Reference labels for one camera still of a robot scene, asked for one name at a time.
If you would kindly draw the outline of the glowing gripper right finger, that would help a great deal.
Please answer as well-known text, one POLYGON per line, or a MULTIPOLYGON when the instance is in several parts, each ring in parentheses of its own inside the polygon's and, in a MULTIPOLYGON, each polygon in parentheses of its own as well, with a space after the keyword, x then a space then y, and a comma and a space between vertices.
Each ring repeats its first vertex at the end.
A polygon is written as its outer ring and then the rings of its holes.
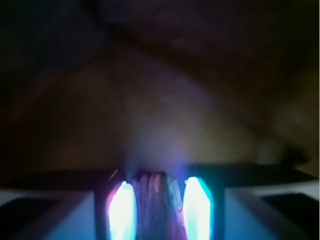
POLYGON ((184 180, 183 221, 188 240, 224 238, 224 193, 221 168, 193 165, 184 180))

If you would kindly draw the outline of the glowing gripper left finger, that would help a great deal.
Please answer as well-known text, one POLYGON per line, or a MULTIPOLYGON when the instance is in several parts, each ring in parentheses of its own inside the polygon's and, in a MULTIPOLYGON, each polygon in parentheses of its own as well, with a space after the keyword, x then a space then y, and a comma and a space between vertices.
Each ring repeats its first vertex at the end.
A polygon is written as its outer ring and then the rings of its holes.
POLYGON ((135 240, 138 207, 133 185, 120 169, 94 175, 96 237, 98 240, 135 240))

